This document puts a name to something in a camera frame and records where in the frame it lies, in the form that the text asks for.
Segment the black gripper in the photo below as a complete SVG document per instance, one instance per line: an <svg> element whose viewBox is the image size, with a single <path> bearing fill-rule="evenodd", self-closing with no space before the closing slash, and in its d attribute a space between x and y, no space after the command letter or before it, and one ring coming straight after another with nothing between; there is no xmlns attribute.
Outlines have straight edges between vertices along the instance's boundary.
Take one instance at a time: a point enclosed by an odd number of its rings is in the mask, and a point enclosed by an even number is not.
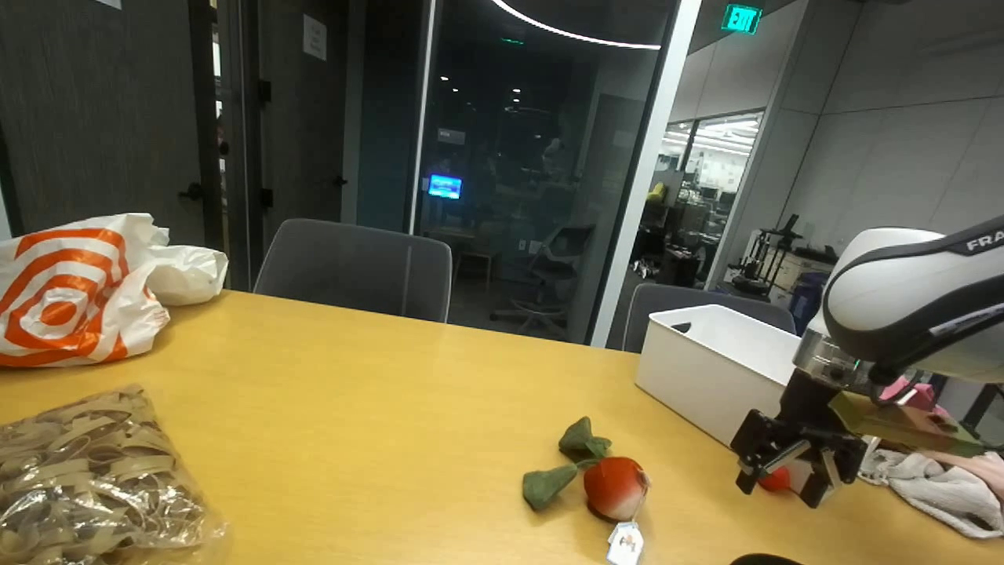
<svg viewBox="0 0 1004 565"><path fill-rule="evenodd" d="M818 508L836 483L852 483L865 457L865 439L836 414L836 400L837 386L795 370L774 412L751 407L731 436L738 487L744 493L764 490L759 478L770 472L806 461L809 478L801 498Z"/></svg>

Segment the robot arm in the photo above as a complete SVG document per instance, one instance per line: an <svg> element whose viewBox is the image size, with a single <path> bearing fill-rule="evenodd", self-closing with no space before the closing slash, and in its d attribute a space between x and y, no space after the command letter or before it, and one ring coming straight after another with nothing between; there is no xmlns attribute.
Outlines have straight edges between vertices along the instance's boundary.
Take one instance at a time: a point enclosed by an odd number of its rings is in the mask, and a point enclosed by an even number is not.
<svg viewBox="0 0 1004 565"><path fill-rule="evenodd" d="M795 353L778 412L751 407L731 436L738 487L754 493L806 461L817 508L852 483L869 439L969 456L975 441L923 430L916 407L881 401L913 370L1004 384L1004 216L957 231L864 230L833 266Z"/></svg>

